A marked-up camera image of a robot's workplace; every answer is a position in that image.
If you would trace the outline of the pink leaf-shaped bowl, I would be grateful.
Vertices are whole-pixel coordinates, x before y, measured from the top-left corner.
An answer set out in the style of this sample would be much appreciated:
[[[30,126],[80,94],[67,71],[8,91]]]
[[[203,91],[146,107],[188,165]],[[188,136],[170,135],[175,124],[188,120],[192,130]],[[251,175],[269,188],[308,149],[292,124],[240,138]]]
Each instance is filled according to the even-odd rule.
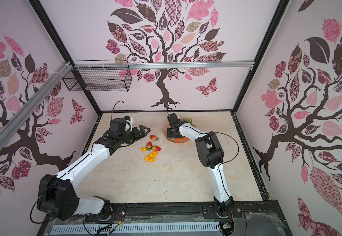
[[[175,138],[168,138],[167,137],[167,129],[170,128],[169,122],[168,120],[164,120],[163,122],[163,128],[162,128],[162,133],[165,137],[166,140],[172,142],[172,143],[176,143],[176,144],[181,144],[181,143],[186,143],[189,141],[189,139],[185,140],[185,139],[181,139],[181,140],[176,140]]]

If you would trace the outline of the red strawberry with leaves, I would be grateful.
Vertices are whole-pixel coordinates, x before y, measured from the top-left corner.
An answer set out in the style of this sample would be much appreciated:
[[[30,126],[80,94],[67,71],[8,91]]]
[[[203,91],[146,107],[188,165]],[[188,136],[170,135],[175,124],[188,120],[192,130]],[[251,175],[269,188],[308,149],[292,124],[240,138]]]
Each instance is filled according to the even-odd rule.
[[[148,143],[146,144],[146,148],[147,148],[147,151],[152,151],[152,150],[153,150],[152,142],[148,142]]]

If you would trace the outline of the pale red strawberry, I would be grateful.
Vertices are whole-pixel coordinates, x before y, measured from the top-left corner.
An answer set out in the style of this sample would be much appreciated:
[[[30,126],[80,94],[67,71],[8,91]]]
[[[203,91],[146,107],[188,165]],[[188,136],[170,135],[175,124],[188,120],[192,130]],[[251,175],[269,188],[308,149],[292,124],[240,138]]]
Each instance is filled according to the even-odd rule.
[[[153,150],[153,151],[160,151],[160,150],[161,150],[161,148],[160,148],[160,147],[158,147],[158,146],[153,146],[153,147],[152,147],[152,150]]]

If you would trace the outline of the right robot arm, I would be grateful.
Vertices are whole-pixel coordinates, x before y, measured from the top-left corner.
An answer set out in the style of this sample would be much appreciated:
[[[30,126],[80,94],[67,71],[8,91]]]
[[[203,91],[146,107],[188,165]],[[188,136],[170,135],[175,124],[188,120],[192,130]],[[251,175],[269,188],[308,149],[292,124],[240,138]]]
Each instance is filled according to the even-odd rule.
[[[215,132],[205,132],[193,127],[186,120],[180,120],[177,114],[167,116],[170,139],[188,138],[196,144],[200,163],[209,171],[214,190],[214,202],[217,214],[225,217],[234,207],[234,198],[228,190],[224,174],[224,151]]]

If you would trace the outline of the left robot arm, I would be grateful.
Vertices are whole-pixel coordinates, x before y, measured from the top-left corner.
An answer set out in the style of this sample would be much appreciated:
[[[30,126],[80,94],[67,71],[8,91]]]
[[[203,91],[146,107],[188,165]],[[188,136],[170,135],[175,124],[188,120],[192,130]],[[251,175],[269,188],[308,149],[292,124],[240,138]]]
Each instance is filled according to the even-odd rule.
[[[133,118],[129,116],[111,120],[110,128],[83,156],[57,174],[47,174],[41,179],[34,208],[59,220],[86,214],[109,219],[112,214],[109,200],[98,196],[79,198],[75,190],[101,162],[118,149],[146,137],[150,131],[150,128],[143,125],[134,127]]]

